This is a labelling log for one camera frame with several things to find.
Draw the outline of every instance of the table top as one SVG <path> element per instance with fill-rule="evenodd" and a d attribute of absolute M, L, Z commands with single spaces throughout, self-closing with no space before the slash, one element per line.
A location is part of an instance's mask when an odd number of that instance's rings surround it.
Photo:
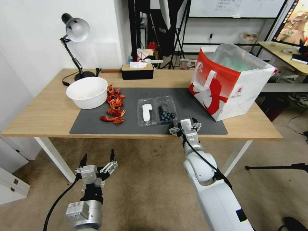
<path fill-rule="evenodd" d="M 297 61 L 292 61 L 292 54 L 300 54 L 298 52 L 298 49 L 296 49 L 294 46 L 278 43 L 278 42 L 259 42 L 259 44 L 262 46 L 262 48 L 266 49 L 271 54 L 277 56 L 279 59 L 287 63 L 288 65 L 295 68 L 297 71 L 299 71 L 303 75 L 308 75 L 308 65 L 303 64 Z M 285 53 L 282 52 L 283 49 L 292 49 L 292 53 Z"/>
<path fill-rule="evenodd" d="M 3 136 L 18 137 L 68 137 L 68 138 L 175 138 L 163 134 L 70 134 L 80 108 L 66 96 L 66 86 L 62 78 L 76 72 L 76 69 L 63 69 L 60 73 L 22 110 L 22 112 L 2 131 Z M 100 73 L 115 87 L 170 87 L 187 88 L 193 70 L 154 70 L 151 80 L 123 80 L 121 73 Z M 74 75 L 66 79 L 73 82 Z M 227 135 L 199 135 L 207 139 L 282 139 L 269 119 L 256 103 L 245 115 L 223 121 Z"/>

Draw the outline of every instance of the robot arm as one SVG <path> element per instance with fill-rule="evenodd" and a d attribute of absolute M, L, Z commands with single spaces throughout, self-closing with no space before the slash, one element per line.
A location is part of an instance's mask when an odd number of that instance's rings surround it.
<path fill-rule="evenodd" d="M 201 123 L 193 119 L 181 120 L 170 128 L 172 135 L 183 139 L 186 160 L 184 168 L 192 181 L 200 207 L 213 231 L 253 231 L 231 185 L 217 169 L 213 156 L 205 153 L 199 142 Z"/>
<path fill-rule="evenodd" d="M 102 188 L 105 186 L 105 180 L 117 167 L 118 163 L 112 149 L 110 162 L 104 167 L 86 165 L 75 170 L 76 176 L 83 180 L 82 191 L 84 191 L 84 196 L 80 201 L 70 203 L 66 210 L 66 216 L 71 219 L 75 229 L 80 231 L 99 230 L 103 219 L 101 211 L 104 201 Z"/>

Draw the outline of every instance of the beige carpet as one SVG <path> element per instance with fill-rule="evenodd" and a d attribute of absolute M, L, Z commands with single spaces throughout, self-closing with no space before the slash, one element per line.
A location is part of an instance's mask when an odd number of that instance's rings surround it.
<path fill-rule="evenodd" d="M 250 170 L 245 165 L 308 163 L 305 137 L 289 129 L 287 121 L 301 108 L 292 104 L 274 125 L 282 141 L 255 141 L 229 175 L 250 223 L 257 231 L 277 230 L 282 218 L 293 216 L 308 227 L 308 174 L 300 170 Z M 308 130 L 308 111 L 291 122 L 298 131 Z M 119 168 L 103 189 L 101 230 L 209 230 L 195 191 L 183 169 L 182 143 L 174 140 L 52 139 L 68 165 L 74 169 L 85 152 L 88 164 L 105 165 L 114 148 Z M 222 167 L 236 141 L 201 140 Z M 61 172 L 41 151 L 15 175 L 31 185 L 28 197 L 0 206 L 0 230 L 42 230 L 55 199 L 69 186 Z M 56 206 L 50 231 L 73 230 L 65 217 L 68 203 L 82 197 L 78 182 Z"/>

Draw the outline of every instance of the lamp base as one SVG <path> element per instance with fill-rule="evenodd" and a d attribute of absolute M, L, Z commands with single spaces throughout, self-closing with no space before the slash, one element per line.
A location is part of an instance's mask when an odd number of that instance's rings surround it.
<path fill-rule="evenodd" d="M 93 76 L 95 76 L 93 72 L 83 72 L 83 77 L 80 73 L 78 73 L 77 75 L 75 75 L 74 80 L 77 81 L 85 77 L 93 77 Z"/>

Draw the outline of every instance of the monitor screen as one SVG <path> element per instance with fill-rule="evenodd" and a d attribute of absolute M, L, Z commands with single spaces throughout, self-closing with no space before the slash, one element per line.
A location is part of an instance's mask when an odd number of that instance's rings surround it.
<path fill-rule="evenodd" d="M 273 41 L 308 46 L 308 0 L 295 0 Z"/>

